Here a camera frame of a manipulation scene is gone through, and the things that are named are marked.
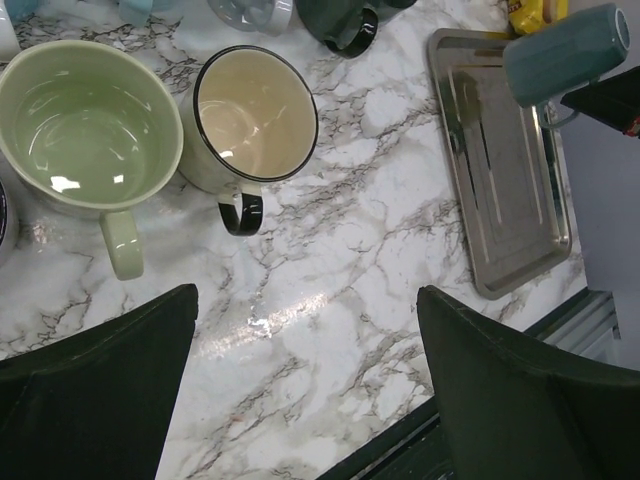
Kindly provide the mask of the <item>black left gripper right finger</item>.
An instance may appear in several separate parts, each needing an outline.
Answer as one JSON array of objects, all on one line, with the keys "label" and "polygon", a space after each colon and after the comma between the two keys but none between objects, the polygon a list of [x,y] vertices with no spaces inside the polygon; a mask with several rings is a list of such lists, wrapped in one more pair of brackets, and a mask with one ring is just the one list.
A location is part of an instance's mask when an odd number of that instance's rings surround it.
[{"label": "black left gripper right finger", "polygon": [[459,479],[636,479],[639,373],[566,352],[434,286],[417,315]]}]

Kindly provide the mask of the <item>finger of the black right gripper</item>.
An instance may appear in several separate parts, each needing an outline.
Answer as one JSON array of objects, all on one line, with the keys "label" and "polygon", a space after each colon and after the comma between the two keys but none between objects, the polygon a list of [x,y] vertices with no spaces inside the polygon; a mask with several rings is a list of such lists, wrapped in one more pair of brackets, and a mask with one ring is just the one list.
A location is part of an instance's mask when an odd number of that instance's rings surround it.
[{"label": "finger of the black right gripper", "polygon": [[629,137],[639,136],[638,66],[566,93],[560,103]]}]

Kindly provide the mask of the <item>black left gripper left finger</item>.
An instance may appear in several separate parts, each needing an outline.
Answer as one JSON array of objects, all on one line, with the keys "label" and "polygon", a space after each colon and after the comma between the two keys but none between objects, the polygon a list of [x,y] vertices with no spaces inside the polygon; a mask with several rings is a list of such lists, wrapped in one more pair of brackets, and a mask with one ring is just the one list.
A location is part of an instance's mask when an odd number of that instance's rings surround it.
[{"label": "black left gripper left finger", "polygon": [[3,360],[2,478],[154,478],[197,316],[198,290],[184,284]]}]

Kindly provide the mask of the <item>dark grey mug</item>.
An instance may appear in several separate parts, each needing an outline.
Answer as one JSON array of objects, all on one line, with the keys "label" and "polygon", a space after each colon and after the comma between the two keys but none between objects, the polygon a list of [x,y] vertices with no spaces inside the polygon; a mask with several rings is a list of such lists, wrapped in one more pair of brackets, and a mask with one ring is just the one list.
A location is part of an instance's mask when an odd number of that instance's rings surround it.
[{"label": "dark grey mug", "polygon": [[515,101],[534,107],[539,125],[558,129],[579,113],[551,123],[544,117],[549,100],[599,78],[626,60],[631,34],[626,16],[614,3],[580,10],[548,28],[510,42],[503,52],[507,83]]}]

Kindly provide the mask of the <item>purple mug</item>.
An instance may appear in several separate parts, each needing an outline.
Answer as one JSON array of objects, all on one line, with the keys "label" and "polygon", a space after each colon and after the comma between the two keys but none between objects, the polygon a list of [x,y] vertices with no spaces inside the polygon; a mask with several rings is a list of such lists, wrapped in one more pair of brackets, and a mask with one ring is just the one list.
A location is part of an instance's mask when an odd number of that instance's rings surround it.
[{"label": "purple mug", "polygon": [[19,217],[14,199],[4,181],[1,181],[1,265],[8,261],[16,248],[19,231]]}]

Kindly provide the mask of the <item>light green mug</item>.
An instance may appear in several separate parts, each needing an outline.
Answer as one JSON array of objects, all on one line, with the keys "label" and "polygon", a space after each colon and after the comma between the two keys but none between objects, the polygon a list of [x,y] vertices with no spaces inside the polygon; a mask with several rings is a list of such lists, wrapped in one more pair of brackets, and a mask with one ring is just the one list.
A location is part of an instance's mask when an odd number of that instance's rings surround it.
[{"label": "light green mug", "polygon": [[1,152],[52,208],[96,218],[116,277],[144,272],[132,207],[158,193],[183,151],[162,80],[101,43],[58,40],[17,54],[1,74]]}]

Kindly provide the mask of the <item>dark green patterned mug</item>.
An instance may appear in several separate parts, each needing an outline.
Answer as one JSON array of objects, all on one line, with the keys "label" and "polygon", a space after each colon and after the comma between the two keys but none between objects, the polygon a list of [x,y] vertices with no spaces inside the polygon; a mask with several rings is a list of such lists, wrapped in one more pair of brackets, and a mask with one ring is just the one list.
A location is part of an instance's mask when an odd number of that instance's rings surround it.
[{"label": "dark green patterned mug", "polygon": [[416,0],[297,0],[298,16],[309,33],[331,52],[351,59],[373,43],[378,29]]}]

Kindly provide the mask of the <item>cream mug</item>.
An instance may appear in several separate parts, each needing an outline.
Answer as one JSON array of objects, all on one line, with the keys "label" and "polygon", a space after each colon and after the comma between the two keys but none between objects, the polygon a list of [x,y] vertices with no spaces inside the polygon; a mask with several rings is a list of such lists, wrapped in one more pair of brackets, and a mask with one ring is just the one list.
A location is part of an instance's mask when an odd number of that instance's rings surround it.
[{"label": "cream mug", "polygon": [[317,108],[303,77],[270,50],[228,47],[205,62],[180,114],[180,173],[215,196],[229,234],[256,234],[262,187],[296,175],[317,144]]}]

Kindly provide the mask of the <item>grey blue mug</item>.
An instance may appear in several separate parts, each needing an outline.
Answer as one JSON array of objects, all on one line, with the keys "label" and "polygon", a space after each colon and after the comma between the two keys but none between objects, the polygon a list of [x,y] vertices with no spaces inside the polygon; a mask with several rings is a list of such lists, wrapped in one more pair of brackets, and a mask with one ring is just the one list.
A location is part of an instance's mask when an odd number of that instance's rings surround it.
[{"label": "grey blue mug", "polygon": [[209,0],[209,7],[228,26],[270,36],[284,33],[291,21],[291,0]]}]

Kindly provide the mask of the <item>light blue white mug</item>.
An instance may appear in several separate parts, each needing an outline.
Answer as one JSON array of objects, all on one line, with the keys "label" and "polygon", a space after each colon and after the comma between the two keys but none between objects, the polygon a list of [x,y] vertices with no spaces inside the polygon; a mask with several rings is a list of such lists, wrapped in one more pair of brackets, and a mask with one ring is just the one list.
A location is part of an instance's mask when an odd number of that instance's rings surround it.
[{"label": "light blue white mug", "polygon": [[152,14],[169,11],[177,3],[177,0],[119,0],[118,13],[125,23],[141,27]]}]

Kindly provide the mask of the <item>yellow Lays chips bag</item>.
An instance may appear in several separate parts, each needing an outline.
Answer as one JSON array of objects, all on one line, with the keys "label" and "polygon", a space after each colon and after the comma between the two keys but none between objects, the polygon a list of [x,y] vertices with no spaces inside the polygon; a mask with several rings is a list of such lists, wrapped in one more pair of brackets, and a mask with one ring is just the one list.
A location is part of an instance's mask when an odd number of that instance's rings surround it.
[{"label": "yellow Lays chips bag", "polygon": [[508,18],[518,35],[540,31],[568,15],[568,0],[509,0]]}]

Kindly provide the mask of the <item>silver metal tray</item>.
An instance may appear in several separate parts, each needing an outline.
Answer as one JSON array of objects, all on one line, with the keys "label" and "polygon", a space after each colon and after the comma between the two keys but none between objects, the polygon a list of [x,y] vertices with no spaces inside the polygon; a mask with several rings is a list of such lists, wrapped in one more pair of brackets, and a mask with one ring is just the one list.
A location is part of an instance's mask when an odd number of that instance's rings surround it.
[{"label": "silver metal tray", "polygon": [[559,135],[513,99],[505,33],[442,28],[427,54],[478,292],[496,300],[572,250]]}]

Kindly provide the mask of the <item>aluminium rail frame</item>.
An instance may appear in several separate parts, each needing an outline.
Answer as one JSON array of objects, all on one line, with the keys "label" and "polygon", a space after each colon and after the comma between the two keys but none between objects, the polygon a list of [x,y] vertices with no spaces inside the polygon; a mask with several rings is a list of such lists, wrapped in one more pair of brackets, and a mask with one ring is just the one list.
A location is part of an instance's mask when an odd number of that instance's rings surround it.
[{"label": "aluminium rail frame", "polygon": [[620,332],[610,292],[583,289],[525,333],[575,355],[620,366]]}]

